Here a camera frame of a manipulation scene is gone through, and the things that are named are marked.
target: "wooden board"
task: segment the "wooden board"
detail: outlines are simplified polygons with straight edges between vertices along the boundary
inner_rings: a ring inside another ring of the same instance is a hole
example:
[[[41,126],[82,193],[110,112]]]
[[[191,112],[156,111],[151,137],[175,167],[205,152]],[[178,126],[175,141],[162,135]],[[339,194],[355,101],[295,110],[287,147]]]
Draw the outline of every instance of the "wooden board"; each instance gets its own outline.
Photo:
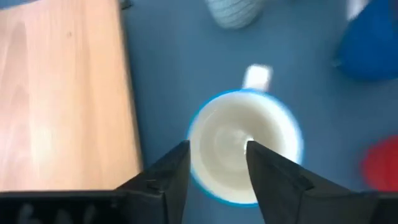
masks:
[[[0,11],[0,190],[113,189],[141,169],[117,0]]]

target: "red object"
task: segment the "red object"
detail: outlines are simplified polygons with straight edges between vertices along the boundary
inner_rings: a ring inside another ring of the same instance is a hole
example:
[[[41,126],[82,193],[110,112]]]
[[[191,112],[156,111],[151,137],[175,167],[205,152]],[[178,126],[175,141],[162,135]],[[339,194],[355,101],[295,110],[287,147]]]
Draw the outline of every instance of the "red object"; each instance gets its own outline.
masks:
[[[369,149],[362,163],[366,182],[380,191],[398,191],[398,136]]]

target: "blue rim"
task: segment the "blue rim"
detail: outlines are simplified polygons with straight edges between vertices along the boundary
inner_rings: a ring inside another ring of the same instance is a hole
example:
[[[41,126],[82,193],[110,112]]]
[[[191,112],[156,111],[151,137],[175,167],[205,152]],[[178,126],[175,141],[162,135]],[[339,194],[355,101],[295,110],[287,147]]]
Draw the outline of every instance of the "blue rim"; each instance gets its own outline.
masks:
[[[190,126],[189,126],[188,133],[187,133],[187,139],[189,139],[189,136],[190,136],[190,133],[191,133],[192,124],[193,124],[194,120],[196,120],[196,117],[198,116],[199,112],[200,112],[209,102],[211,102],[211,101],[213,101],[214,99],[216,99],[216,98],[218,98],[218,97],[220,97],[220,96],[223,96],[223,95],[225,95],[225,94],[227,94],[227,93],[238,92],[238,91],[240,91],[240,92],[255,93],[255,94],[257,94],[257,95],[261,95],[261,96],[267,97],[268,99],[271,99],[276,105],[278,105],[278,107],[282,108],[282,109],[285,111],[286,115],[287,115],[287,116],[289,117],[289,119],[293,122],[294,129],[296,130],[297,135],[298,135],[298,140],[299,140],[298,144],[299,144],[299,146],[300,146],[300,152],[299,152],[299,154],[298,154],[297,163],[298,163],[298,164],[301,164],[302,161],[303,161],[303,152],[304,152],[303,137],[302,137],[302,133],[301,133],[300,126],[299,126],[298,122],[296,121],[296,119],[294,118],[292,112],[288,109],[287,106],[285,106],[282,102],[280,102],[276,97],[270,95],[269,93],[264,93],[264,92],[256,91],[256,90],[253,90],[253,89],[238,89],[238,90],[228,90],[228,91],[224,91],[224,92],[221,92],[221,93],[215,95],[214,97],[212,97],[212,98],[210,98],[208,101],[206,101],[204,104],[202,104],[202,105],[200,106],[200,109],[195,113],[194,117],[191,119]],[[257,206],[258,206],[258,203],[257,203],[257,202],[256,202],[256,203],[236,203],[236,202],[227,201],[227,200],[225,200],[225,199],[223,199],[223,198],[217,196],[216,194],[214,194],[210,189],[206,188],[205,185],[203,184],[203,182],[198,178],[198,176],[197,176],[197,174],[195,173],[195,171],[192,169],[192,166],[191,166],[190,172],[191,172],[191,176],[192,176],[193,179],[195,180],[195,181],[194,181],[195,185],[199,186],[199,188],[202,189],[202,191],[203,191],[207,196],[209,196],[209,197],[215,199],[216,201],[221,202],[221,203],[226,204],[226,205],[230,205],[230,206],[234,206],[234,207],[241,207],[241,208],[251,208],[251,207],[257,207]]]

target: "mug handle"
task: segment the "mug handle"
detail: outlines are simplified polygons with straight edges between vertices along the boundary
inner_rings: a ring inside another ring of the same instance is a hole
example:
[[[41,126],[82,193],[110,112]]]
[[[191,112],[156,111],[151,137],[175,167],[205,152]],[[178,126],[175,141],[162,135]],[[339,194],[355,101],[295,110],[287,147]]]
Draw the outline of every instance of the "mug handle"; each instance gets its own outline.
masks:
[[[265,92],[268,90],[271,76],[272,67],[260,64],[250,65],[244,74],[242,88]]]

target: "mug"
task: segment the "mug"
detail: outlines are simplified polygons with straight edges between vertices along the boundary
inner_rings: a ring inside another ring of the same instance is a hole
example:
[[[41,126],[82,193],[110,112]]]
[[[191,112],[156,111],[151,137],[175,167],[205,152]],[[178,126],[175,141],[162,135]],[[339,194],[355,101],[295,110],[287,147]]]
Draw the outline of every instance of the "mug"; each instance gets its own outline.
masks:
[[[250,66],[241,90],[212,98],[191,122],[191,174],[205,193],[239,207],[257,205],[246,144],[255,140],[301,164],[303,141],[292,113],[268,93],[271,68]]]

